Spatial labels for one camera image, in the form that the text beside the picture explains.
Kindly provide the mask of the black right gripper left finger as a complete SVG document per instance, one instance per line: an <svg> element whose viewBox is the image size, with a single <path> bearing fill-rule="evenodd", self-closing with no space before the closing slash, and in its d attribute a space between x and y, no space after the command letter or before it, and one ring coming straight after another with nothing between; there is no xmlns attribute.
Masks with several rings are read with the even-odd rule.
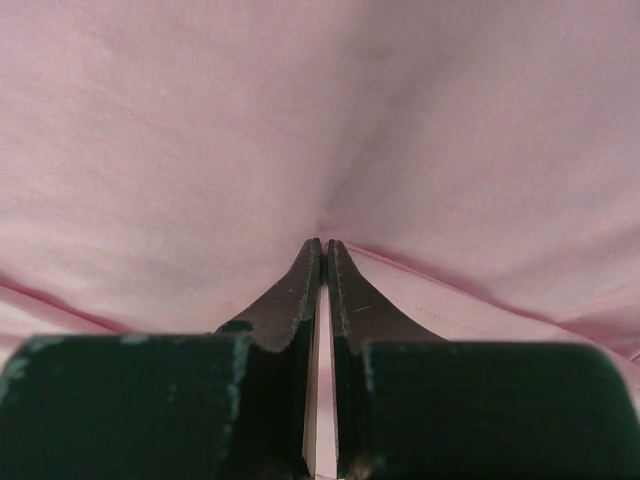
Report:
<svg viewBox="0 0 640 480"><path fill-rule="evenodd" d="M1 374L5 479L309 479L322 247L216 331L35 336Z"/></svg>

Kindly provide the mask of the pink t shirt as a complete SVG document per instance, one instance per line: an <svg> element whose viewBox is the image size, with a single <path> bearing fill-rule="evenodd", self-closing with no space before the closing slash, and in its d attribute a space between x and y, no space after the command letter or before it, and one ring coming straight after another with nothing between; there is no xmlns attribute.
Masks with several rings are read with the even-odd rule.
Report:
<svg viewBox="0 0 640 480"><path fill-rule="evenodd" d="M5 1L1 374L216 331L328 244L450 341L584 344L639 422L635 1Z"/></svg>

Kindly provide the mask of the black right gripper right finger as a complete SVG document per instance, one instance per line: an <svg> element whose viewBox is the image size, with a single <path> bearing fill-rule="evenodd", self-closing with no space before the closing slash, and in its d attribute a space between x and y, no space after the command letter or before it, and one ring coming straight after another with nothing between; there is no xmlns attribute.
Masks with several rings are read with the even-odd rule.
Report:
<svg viewBox="0 0 640 480"><path fill-rule="evenodd" d="M635 479L639 422L614 364L576 343L450 341L328 244L342 479Z"/></svg>

